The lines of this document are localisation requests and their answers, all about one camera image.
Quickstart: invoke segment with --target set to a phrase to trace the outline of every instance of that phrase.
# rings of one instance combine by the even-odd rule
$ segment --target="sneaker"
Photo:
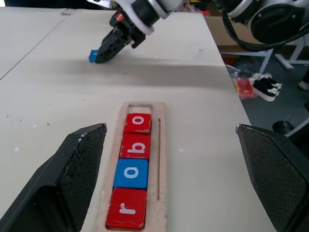
[[[275,80],[272,79],[272,75],[270,73],[266,73],[266,74],[259,74],[259,73],[255,73],[252,75],[252,78],[255,80],[262,80],[262,79],[266,79],[268,80],[268,82],[275,88],[277,89],[281,89],[282,87],[282,83],[277,82]]]
[[[276,96],[279,95],[279,90],[273,87],[273,85],[264,78],[261,80],[254,80],[253,88],[254,92],[267,102],[273,102]]]
[[[303,90],[309,90],[309,83],[306,83],[304,81],[299,82],[298,86]]]

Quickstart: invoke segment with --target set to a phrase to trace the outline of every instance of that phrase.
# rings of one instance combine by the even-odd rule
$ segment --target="floor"
[[[275,122],[288,120],[296,127],[309,117],[304,107],[304,103],[309,101],[309,91],[303,91],[297,85],[309,67],[294,67],[293,71],[287,71],[274,57],[270,59],[265,72],[272,74],[274,80],[282,82],[282,89],[274,102],[259,97],[242,101],[253,126],[272,130]]]

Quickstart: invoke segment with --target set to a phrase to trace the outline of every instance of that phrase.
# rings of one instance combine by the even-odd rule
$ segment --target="red block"
[[[133,113],[126,117],[125,133],[149,134],[151,128],[151,115]]]
[[[150,156],[150,135],[125,134],[121,144],[120,158],[147,159]]]
[[[147,191],[115,188],[106,225],[110,228],[141,230],[145,226]]]

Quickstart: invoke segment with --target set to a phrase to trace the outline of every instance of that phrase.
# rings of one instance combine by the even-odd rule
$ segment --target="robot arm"
[[[110,6],[109,0],[88,0]],[[111,32],[103,39],[95,62],[111,60],[126,45],[136,48],[153,31],[153,24],[167,18],[183,0],[114,0],[120,9],[112,16]],[[223,13],[228,34],[249,51],[268,50],[309,33],[308,0],[213,0]],[[229,20],[251,29],[264,44],[251,44],[238,39]]]

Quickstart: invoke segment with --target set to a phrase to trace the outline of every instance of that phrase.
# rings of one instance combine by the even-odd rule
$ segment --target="table surface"
[[[0,81],[0,217],[67,134],[107,123],[82,230],[94,231],[122,104],[161,101],[167,106],[168,231],[275,231],[251,186],[235,134],[236,124],[248,124],[248,118],[201,15],[172,14],[137,49],[127,46],[99,65],[89,63],[88,55],[111,30],[113,12],[0,10],[0,22],[23,21],[40,35],[5,29],[8,38],[28,38],[10,44],[14,55],[1,64],[2,77],[14,68]],[[36,25],[35,17],[49,19]],[[0,57],[2,62],[7,54]]]

